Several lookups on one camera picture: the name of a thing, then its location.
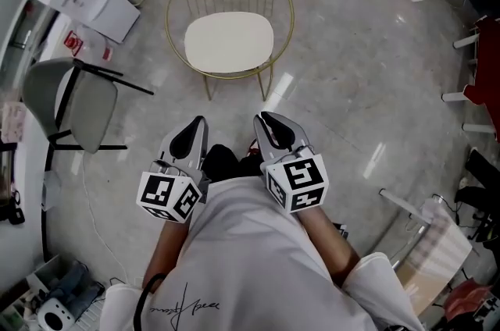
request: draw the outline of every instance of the gray chair backrest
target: gray chair backrest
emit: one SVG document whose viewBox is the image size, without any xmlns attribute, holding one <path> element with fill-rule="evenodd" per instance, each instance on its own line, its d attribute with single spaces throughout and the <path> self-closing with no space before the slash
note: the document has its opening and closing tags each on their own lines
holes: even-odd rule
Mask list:
<svg viewBox="0 0 500 331">
<path fill-rule="evenodd" d="M 48 137 L 58 132 L 55 124 L 55 99 L 61 80 L 73 68 L 72 58 L 39 62 L 27 71 L 21 95 L 24 104 L 33 113 Z"/>
</svg>

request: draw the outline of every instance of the gray floor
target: gray floor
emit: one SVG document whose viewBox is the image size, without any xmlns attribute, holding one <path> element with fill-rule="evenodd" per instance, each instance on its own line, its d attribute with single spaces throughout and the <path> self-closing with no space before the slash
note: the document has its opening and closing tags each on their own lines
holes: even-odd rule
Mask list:
<svg viewBox="0 0 500 331">
<path fill-rule="evenodd" d="M 433 193 L 452 202 L 469 146 L 493 157 L 493 137 L 460 128 L 465 119 L 483 119 L 481 108 L 440 99 L 459 88 L 467 53 L 452 47 L 467 30 L 443 0 L 293 1 L 295 32 L 277 63 L 273 87 L 280 80 L 290 83 L 267 103 L 254 79 L 218 83 L 214 99 L 207 100 L 202 78 L 166 41 L 166 0 L 148 0 L 126 43 L 116 49 L 115 67 L 137 84 L 152 86 L 155 96 L 120 87 L 105 142 L 125 141 L 130 150 L 126 156 L 85 155 L 85 180 L 96 226 L 132 283 L 142 277 L 163 223 L 135 205 L 141 172 L 163 136 L 197 114 L 209 121 L 210 144 L 225 144 L 239 156 L 253 138 L 252 117 L 264 107 L 302 124 L 329 173 L 324 209 L 348 225 L 349 240 L 361 254 L 387 230 L 388 255 L 411 235 L 404 231 L 405 215 L 379 189 L 415 205 Z M 55 156 L 62 196 L 48 213 L 50 248 L 85 262 L 99 279 L 122 279 L 122 269 L 93 230 L 82 167 L 73 174 L 73 159 L 73 152 Z M 481 252 L 487 261 L 480 274 L 495 270 L 488 253 Z M 478 267 L 474 255 L 471 272 Z"/>
</svg>

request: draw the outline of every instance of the person's left arm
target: person's left arm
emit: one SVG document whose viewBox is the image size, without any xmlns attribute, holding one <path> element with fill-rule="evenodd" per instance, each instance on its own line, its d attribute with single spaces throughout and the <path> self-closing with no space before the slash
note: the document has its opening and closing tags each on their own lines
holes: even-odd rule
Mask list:
<svg viewBox="0 0 500 331">
<path fill-rule="evenodd" d="M 144 275 L 142 288 L 148 285 L 149 280 L 154 275 L 158 273 L 168 275 L 176 266 L 180 250 L 188 237 L 190 221 L 191 218 L 184 224 L 165 221 L 165 225 L 159 235 L 158 243 L 156 244 L 155 252 Z M 161 283 L 162 280 L 158 280 L 153 285 L 151 292 L 155 292 Z"/>
</svg>

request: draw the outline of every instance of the white device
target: white device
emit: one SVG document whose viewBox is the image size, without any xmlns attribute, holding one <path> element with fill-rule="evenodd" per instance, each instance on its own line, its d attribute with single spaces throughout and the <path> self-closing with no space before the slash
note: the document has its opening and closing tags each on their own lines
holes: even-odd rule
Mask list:
<svg viewBox="0 0 500 331">
<path fill-rule="evenodd" d="M 328 185 L 321 155 L 266 167 L 266 188 L 287 213 L 322 205 Z"/>
<path fill-rule="evenodd" d="M 127 0 L 38 0 L 121 43 L 141 14 Z"/>
<path fill-rule="evenodd" d="M 158 219 L 186 222 L 201 197 L 189 176 L 143 172 L 136 203 Z"/>
<path fill-rule="evenodd" d="M 75 323 L 73 315 L 54 297 L 38 310 L 37 320 L 44 331 L 67 331 Z"/>
</svg>

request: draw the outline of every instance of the black strap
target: black strap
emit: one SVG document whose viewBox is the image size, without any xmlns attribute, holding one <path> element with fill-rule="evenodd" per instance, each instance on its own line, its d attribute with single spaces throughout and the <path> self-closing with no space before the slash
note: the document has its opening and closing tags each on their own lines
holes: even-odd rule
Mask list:
<svg viewBox="0 0 500 331">
<path fill-rule="evenodd" d="M 137 303 L 137 307 L 135 308 L 134 331 L 142 331 L 141 314 L 142 314 L 142 309 L 144 308 L 144 304 L 146 303 L 146 298 L 148 297 L 149 291 L 153 288 L 153 285 L 155 284 L 156 281 L 165 278 L 166 274 L 159 272 L 148 281 L 146 288 L 144 288 L 144 290 L 142 291 L 141 297 L 139 297 L 139 302 Z"/>
</svg>

